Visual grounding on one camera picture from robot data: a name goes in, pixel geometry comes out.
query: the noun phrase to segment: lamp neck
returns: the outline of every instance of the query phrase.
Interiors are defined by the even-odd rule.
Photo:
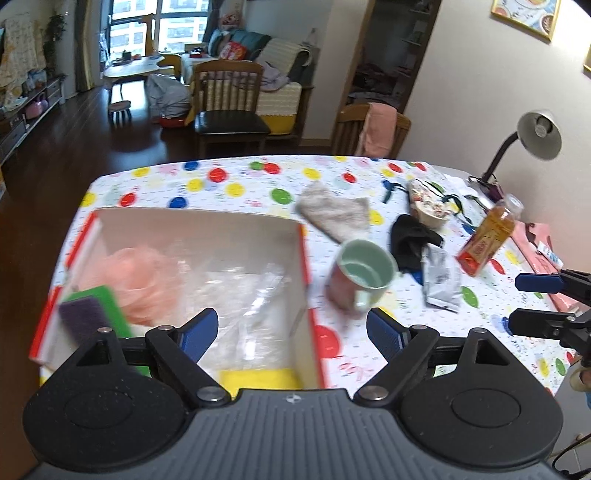
[[[482,176],[481,180],[483,182],[489,183],[489,180],[491,179],[492,174],[495,172],[499,162],[503,158],[503,155],[505,155],[507,148],[509,148],[511,146],[511,144],[514,143],[518,138],[519,138],[519,136],[517,135],[517,132],[513,132],[511,135],[509,135],[507,137],[507,140],[505,140],[505,142],[501,145],[501,147],[499,148],[499,151],[495,155],[495,158],[492,159],[491,164],[488,166],[488,169],[486,170],[486,172]]]

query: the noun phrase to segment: dark wood floor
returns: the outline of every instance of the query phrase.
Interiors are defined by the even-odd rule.
[[[147,118],[142,85],[124,85],[133,120],[112,128],[107,94],[94,89],[56,108],[3,166],[8,194],[0,200],[0,478],[35,463],[22,433],[22,408],[38,386],[27,354],[61,244],[80,201],[99,176],[195,158],[190,129],[163,131]],[[118,100],[115,94],[113,101]],[[212,157],[242,155],[220,146]],[[296,153],[267,142],[269,154]],[[297,149],[297,153],[324,153]]]

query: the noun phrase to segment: bottle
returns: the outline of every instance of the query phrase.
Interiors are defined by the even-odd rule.
[[[496,203],[456,256],[464,272],[478,275],[511,236],[522,210],[523,204],[510,194]]]

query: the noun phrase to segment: building outside window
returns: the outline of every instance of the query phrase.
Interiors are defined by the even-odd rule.
[[[124,51],[144,54],[146,25],[138,21],[155,14],[152,37],[162,52],[183,53],[185,43],[203,41],[209,0],[111,0],[111,59]]]

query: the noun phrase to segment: painting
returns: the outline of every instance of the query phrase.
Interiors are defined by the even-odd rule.
[[[550,41],[559,8],[560,0],[494,0],[491,13]]]
[[[587,58],[583,66],[585,67],[586,73],[591,73],[591,47],[589,47],[589,53],[587,53]]]

